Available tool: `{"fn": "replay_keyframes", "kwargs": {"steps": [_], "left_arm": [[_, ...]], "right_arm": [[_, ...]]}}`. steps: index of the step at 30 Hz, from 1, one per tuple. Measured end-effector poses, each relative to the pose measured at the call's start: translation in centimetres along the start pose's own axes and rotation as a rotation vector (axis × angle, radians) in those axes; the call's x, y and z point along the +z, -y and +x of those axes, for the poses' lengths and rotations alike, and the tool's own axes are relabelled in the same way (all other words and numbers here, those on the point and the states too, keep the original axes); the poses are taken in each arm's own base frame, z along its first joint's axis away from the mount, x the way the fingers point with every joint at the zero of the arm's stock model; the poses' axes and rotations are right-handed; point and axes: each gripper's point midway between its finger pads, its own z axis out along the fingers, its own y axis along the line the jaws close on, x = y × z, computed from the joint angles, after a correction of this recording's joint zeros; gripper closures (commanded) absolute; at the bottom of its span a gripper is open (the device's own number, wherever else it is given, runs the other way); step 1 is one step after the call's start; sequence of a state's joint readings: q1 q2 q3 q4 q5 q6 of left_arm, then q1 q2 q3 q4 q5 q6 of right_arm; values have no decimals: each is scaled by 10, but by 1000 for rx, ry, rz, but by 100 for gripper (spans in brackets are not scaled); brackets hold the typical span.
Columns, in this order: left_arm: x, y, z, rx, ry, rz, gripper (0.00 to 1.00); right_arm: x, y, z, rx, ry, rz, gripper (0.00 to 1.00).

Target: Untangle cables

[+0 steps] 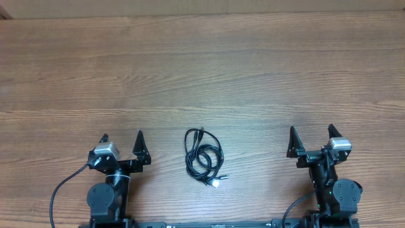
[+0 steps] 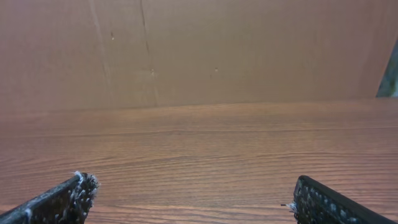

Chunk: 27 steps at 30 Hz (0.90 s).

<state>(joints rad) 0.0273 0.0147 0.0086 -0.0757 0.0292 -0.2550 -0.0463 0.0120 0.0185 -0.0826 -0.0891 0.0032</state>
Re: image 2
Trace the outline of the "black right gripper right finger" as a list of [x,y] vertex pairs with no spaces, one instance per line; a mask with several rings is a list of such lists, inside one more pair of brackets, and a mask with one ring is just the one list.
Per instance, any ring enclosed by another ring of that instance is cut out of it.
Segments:
[[285,206],[299,224],[397,224],[307,175],[297,179],[293,202]]

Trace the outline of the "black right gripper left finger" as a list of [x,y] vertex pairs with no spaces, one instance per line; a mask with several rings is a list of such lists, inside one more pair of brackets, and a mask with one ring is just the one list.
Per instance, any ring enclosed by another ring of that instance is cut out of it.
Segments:
[[1,224],[84,224],[100,184],[76,171],[71,179],[1,214]]

